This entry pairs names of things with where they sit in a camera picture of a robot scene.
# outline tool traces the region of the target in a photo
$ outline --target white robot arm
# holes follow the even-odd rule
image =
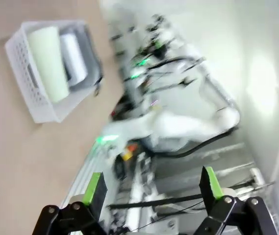
[[[126,93],[137,112],[131,118],[109,123],[102,133],[104,137],[115,136],[112,155],[122,153],[130,140],[150,137],[152,146],[158,140],[166,138],[200,143],[237,126],[240,114],[235,102],[212,77],[208,64],[200,53],[177,36],[161,16],[155,18],[155,25],[150,26],[148,31],[151,40],[147,47],[141,49],[143,59],[135,64],[131,74],[124,80]],[[149,57],[156,58],[159,63],[147,67],[146,60]],[[149,100],[149,92],[143,92],[147,80],[155,73],[164,72],[164,68],[171,73],[182,73],[194,67],[203,76],[204,83],[219,96],[219,99],[212,100],[217,107],[216,113],[209,120],[203,120],[154,109]]]

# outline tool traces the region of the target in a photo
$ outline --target light green roll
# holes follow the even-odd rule
[[[49,99],[57,103],[70,93],[62,62],[58,28],[41,28],[30,33],[27,38]]]

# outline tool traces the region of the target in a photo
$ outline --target floor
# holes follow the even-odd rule
[[[240,128],[232,136],[184,161],[160,160],[156,172],[160,192],[178,196],[197,191],[202,165],[212,165],[215,171],[241,166],[233,175],[221,177],[225,186],[245,179],[248,168],[256,165],[267,182],[276,181],[268,199],[279,218],[279,0],[182,0],[180,5],[174,0],[102,2],[110,26],[141,27],[154,13],[166,15],[212,63],[219,81],[241,108]],[[116,17],[116,4],[123,17]],[[212,110],[196,91],[192,87],[166,92],[161,94],[162,104],[176,113],[205,117]],[[181,216],[180,232],[192,231],[204,216]]]

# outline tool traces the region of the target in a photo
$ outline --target wooden table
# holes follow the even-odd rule
[[[4,44],[23,21],[60,19],[87,21],[104,83],[62,123],[35,124]],[[122,93],[96,0],[0,0],[0,234],[31,234],[42,207],[61,203]]]

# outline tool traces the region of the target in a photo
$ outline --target white plastic basket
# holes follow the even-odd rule
[[[60,30],[84,21],[24,22],[21,28],[5,44],[6,53],[26,105],[36,123],[61,122],[95,87],[71,92],[58,103],[51,103],[41,81],[37,66],[27,41],[27,34],[46,26]]]

